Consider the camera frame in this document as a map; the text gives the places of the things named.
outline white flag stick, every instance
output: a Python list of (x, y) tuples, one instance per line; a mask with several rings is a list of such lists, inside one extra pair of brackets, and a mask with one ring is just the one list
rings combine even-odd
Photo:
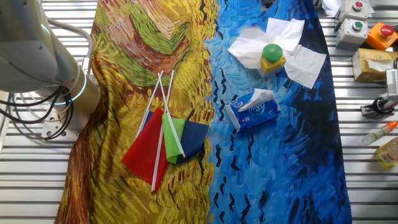
[[(163, 98), (166, 98), (165, 94), (164, 94), (162, 82), (160, 82), (160, 89), (162, 90)], [(167, 110), (167, 113), (166, 113), (167, 119), (168, 119), (168, 121), (170, 123), (170, 126), (172, 128), (173, 136), (174, 136), (175, 141), (177, 142), (178, 149), (179, 149), (180, 153), (182, 154), (182, 157), (185, 158), (185, 153), (182, 150), (181, 142), (180, 142), (180, 139), (178, 138), (177, 132), (175, 130), (175, 127), (174, 127), (174, 124), (173, 124), (173, 120), (172, 120), (172, 117), (170, 115), (170, 110), (169, 110), (169, 107), (167, 106), (167, 104), (165, 105), (165, 110)]]
[(149, 108), (150, 108), (150, 105), (152, 104), (152, 101), (154, 100), (157, 87), (159, 86), (159, 82), (160, 82), (160, 80), (158, 79), (158, 81), (157, 81), (157, 83), (156, 83), (156, 86), (155, 86), (155, 88), (154, 88), (154, 92), (152, 93), (152, 96), (150, 97), (150, 100), (149, 100), (147, 109), (145, 110), (144, 117), (142, 118), (141, 124), (139, 125), (138, 132), (137, 132), (137, 134), (136, 134), (136, 138), (135, 138), (134, 140), (137, 139), (139, 133), (141, 133), (142, 129), (144, 129), (144, 125), (145, 125), (145, 122), (146, 122), (147, 117), (148, 117), (148, 114), (149, 114)]
[[(169, 92), (167, 93), (167, 99), (165, 100), (165, 104), (169, 103), (169, 98), (171, 94), (171, 86), (173, 83), (173, 77), (174, 77), (174, 70), (172, 72), (172, 77), (170, 79), (170, 85), (169, 85)], [(157, 152), (156, 152), (156, 160), (155, 160), (155, 169), (154, 169), (154, 175), (152, 176), (152, 185), (150, 188), (150, 191), (153, 192), (155, 191), (155, 186), (156, 186), (156, 178), (157, 178), (157, 169), (159, 168), (159, 158), (160, 158), (160, 150), (162, 149), (162, 141), (163, 141), (163, 124), (160, 127), (160, 134), (159, 134), (159, 142), (157, 143)]]

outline red button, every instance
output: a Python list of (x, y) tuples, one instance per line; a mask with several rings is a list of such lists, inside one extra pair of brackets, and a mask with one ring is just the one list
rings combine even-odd
[(362, 5), (361, 2), (356, 2), (356, 3), (355, 3), (355, 6), (358, 7), (358, 8), (362, 8), (362, 7), (363, 7), (363, 5)]
[(382, 35), (389, 37), (394, 34), (394, 29), (391, 26), (382, 26), (380, 32)]

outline table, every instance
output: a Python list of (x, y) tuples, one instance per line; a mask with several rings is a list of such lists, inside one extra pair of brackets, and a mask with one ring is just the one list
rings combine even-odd
[[(96, 4), (95, 0), (43, 1), (47, 16), (89, 33)], [(398, 25), (398, 12), (391, 9), (376, 10), (373, 17), (368, 19), (369, 26), (372, 27), (379, 21)], [(384, 96), (386, 87), (376, 83), (354, 82), (350, 60), (353, 52), (335, 48), (331, 17), (320, 12), (320, 22), (331, 56), (353, 223), (398, 223), (398, 166), (381, 171), (373, 156), (378, 146), (398, 136), (398, 129), (370, 146), (359, 144), (361, 136), (389, 121), (397, 121), (398, 114), (379, 120), (361, 116), (359, 107)], [(88, 43), (84, 38), (59, 28), (53, 28), (53, 31), (75, 58), (85, 56)], [(40, 106), (33, 109), (38, 114), (45, 113)], [(21, 115), (26, 119), (34, 118), (28, 111)], [(37, 133), (41, 133), (42, 125), (31, 126)], [(0, 130), (0, 223), (53, 223), (63, 193), (73, 141), (63, 144), (33, 141), (21, 136), (12, 123), (4, 124)]]

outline green button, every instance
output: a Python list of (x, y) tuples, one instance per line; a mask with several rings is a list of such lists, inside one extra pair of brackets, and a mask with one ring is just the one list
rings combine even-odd
[(262, 56), (270, 62), (276, 62), (282, 58), (284, 52), (277, 44), (269, 44), (262, 50)]
[(358, 28), (362, 28), (362, 23), (361, 22), (356, 22), (355, 26), (358, 27)]
[(362, 22), (355, 22), (354, 24), (353, 24), (353, 29), (355, 30), (355, 31), (360, 31), (361, 29), (362, 29)]

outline blue tissue pack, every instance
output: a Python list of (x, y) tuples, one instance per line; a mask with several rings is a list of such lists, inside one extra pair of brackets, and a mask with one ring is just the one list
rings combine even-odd
[(280, 107), (275, 100), (269, 100), (248, 110), (239, 112), (239, 109), (248, 104), (253, 93), (241, 96), (225, 105), (225, 110), (231, 118), (237, 132), (262, 124), (280, 114)]

